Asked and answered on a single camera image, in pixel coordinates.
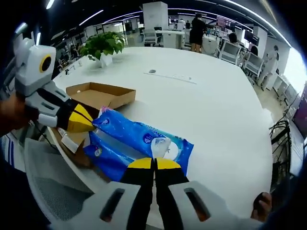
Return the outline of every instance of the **potted plant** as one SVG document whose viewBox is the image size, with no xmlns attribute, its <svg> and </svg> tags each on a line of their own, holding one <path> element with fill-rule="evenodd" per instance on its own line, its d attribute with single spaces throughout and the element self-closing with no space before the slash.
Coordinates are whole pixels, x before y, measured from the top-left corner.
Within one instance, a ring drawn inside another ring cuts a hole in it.
<svg viewBox="0 0 307 230">
<path fill-rule="evenodd" d="M 81 48 L 81 56 L 88 56 L 90 60 L 100 61 L 108 66 L 112 63 L 112 55 L 122 52 L 125 42 L 122 35 L 116 32 L 106 32 L 90 37 Z"/>
</svg>

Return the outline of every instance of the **white tabletop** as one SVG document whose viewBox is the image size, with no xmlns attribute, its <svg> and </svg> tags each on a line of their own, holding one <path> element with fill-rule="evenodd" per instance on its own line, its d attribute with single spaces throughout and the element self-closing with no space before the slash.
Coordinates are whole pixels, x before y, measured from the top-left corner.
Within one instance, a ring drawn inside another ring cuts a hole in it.
<svg viewBox="0 0 307 230">
<path fill-rule="evenodd" d="M 185 35 L 184 31 L 176 31 L 176 30 L 156 30 L 157 34 L 176 34 L 176 35 Z"/>
<path fill-rule="evenodd" d="M 261 104 L 239 67 L 159 47 L 125 48 L 105 69 L 96 69 L 86 57 L 82 64 L 56 77 L 56 85 L 65 90 L 91 81 L 136 89 L 136 101 L 120 111 L 194 144 L 189 180 L 225 199 L 234 214 L 250 217 L 256 196 L 270 190 L 272 147 Z M 151 69 L 156 75 L 146 74 Z M 105 184 L 94 173 L 86 178 L 79 168 L 73 170 L 94 192 Z"/>
</svg>

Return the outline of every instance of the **cardboard box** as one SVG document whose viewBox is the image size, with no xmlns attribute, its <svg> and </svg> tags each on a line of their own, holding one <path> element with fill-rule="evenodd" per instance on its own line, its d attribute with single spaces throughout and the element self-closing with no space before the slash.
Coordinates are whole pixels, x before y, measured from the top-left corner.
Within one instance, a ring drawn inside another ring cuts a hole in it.
<svg viewBox="0 0 307 230">
<path fill-rule="evenodd" d="M 135 100 L 135 90 L 126 89 L 113 85 L 99 83 L 85 83 L 74 85 L 66 89 L 66 93 L 79 102 L 88 111 L 92 118 L 97 118 L 102 106 L 112 109 L 131 103 Z M 92 167 L 90 159 L 83 152 L 83 142 L 88 132 L 65 133 L 53 128 L 58 143 L 61 145 L 67 156 L 78 166 Z"/>
</svg>

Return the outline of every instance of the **green leaves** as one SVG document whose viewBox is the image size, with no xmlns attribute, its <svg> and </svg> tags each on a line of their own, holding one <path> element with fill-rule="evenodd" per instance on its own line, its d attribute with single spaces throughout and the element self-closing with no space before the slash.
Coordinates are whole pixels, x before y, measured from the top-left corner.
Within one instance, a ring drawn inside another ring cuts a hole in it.
<svg viewBox="0 0 307 230">
<path fill-rule="evenodd" d="M 101 57 L 101 52 L 100 52 L 100 50 L 96 50 L 96 52 L 95 52 L 95 58 L 97 58 L 98 60 L 100 60 L 100 57 Z"/>
<path fill-rule="evenodd" d="M 122 52 L 125 46 L 124 37 L 116 32 L 107 32 L 88 38 L 84 47 L 81 48 L 81 55 L 88 56 L 90 60 L 100 60 L 101 54 L 113 55 L 114 52 Z"/>
</svg>

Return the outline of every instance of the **wet wipes package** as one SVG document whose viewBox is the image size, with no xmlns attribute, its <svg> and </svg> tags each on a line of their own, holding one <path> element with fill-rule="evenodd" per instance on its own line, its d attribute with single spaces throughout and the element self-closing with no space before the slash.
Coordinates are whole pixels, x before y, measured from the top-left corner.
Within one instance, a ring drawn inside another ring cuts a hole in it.
<svg viewBox="0 0 307 230">
<path fill-rule="evenodd" d="M 144 157 L 176 161 L 187 174 L 193 144 L 103 107 L 93 121 L 89 144 L 83 149 L 94 165 L 113 181 L 119 181 L 130 163 Z"/>
<path fill-rule="evenodd" d="M 99 130 L 147 157 L 164 157 L 171 143 L 169 138 L 138 122 L 130 121 L 115 110 L 103 107 L 101 111 L 101 115 L 93 121 Z"/>
</svg>

